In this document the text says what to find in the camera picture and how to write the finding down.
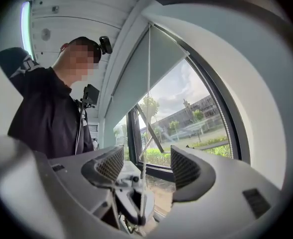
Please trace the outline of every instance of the hedge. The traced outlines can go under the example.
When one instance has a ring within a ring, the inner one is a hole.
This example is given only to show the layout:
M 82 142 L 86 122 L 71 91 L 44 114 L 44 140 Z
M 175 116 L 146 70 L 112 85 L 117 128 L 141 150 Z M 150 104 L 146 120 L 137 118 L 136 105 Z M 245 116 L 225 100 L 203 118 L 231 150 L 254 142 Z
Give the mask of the hedge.
M 228 140 L 228 138 L 219 137 L 219 138 L 208 140 L 206 142 L 196 142 L 192 144 L 190 147 L 201 147 L 201 146 L 210 145 L 210 144 L 220 142 L 220 141 L 225 141 L 225 140 Z M 223 145 L 220 147 L 215 147 L 212 149 L 207 149 L 205 151 L 214 155 L 218 155 L 218 156 L 231 157 L 229 144 Z M 146 150 L 146 154 L 147 154 L 147 157 L 146 157 L 147 163 L 151 163 L 155 165 L 171 166 L 170 153 L 162 154 L 157 148 L 148 148 Z M 124 160 L 129 160 L 128 149 L 124 150 Z

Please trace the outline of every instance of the blind cord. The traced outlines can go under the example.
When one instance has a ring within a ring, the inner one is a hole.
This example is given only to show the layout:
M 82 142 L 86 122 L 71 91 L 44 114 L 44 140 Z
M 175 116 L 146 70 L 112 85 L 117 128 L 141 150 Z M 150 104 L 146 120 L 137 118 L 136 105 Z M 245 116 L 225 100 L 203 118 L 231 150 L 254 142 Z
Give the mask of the blind cord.
M 148 139 L 148 125 L 149 121 L 149 97 L 150 97 L 150 77 L 151 77 L 151 25 L 149 25 L 149 39 L 148 39 L 148 68 L 147 68 L 147 102 L 146 102 L 146 137 Z M 143 153 L 143 171 L 142 171 L 142 194 L 140 215 L 144 215 L 144 196 L 146 187 L 146 150 Z

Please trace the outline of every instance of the sky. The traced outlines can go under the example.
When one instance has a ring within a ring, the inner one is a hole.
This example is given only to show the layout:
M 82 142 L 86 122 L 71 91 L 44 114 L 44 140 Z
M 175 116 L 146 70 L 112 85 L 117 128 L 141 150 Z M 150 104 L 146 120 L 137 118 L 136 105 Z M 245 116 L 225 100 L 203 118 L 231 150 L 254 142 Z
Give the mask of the sky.
M 159 103 L 156 118 L 153 117 L 151 123 L 185 108 L 183 99 L 193 104 L 208 95 L 207 88 L 184 59 L 151 89 L 150 96 Z M 139 122 L 140 128 L 144 128 L 145 123 L 141 117 L 139 117 Z M 126 118 L 124 117 L 116 127 L 125 123 Z

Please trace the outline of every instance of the vent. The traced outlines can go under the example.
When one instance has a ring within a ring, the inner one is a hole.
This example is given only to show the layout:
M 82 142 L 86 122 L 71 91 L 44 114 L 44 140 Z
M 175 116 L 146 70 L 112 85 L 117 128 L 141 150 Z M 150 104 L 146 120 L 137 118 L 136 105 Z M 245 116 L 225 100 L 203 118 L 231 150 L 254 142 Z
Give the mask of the vent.
M 58 172 L 58 171 L 60 171 L 60 170 L 62 170 L 62 169 L 64 169 L 65 167 L 63 166 L 63 165 L 60 165 L 60 164 L 57 164 L 57 165 L 54 165 L 54 166 L 52 166 L 52 170 L 54 171 L 54 172 Z
M 108 156 L 105 159 L 99 160 L 96 170 L 111 181 L 116 181 L 124 165 L 123 148 L 116 151 L 115 154 Z
M 171 148 L 171 168 L 175 178 L 176 189 L 195 181 L 200 175 L 200 168 L 192 160 Z
M 98 125 L 89 125 L 89 131 L 90 132 L 97 132 L 98 131 Z
M 245 190 L 242 192 L 242 194 L 247 200 L 256 219 L 261 217 L 271 207 L 257 189 Z

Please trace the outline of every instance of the white ceiling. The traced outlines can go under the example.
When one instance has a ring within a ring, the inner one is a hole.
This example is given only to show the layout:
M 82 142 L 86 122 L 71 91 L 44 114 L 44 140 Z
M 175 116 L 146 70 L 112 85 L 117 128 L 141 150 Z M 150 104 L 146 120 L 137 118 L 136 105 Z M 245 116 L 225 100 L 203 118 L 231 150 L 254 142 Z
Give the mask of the white ceiling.
M 139 0 L 33 0 L 31 37 L 36 60 L 44 67 L 53 65 L 62 44 L 86 36 L 98 42 L 100 36 L 109 37 L 112 46 L 132 9 Z M 42 39 L 42 30 L 50 31 L 50 38 Z M 72 86 L 71 96 L 80 99 L 83 88 L 92 84 L 101 91 L 110 55 L 103 55 L 99 69 L 85 82 Z M 91 118 L 98 117 L 98 105 L 89 109 Z

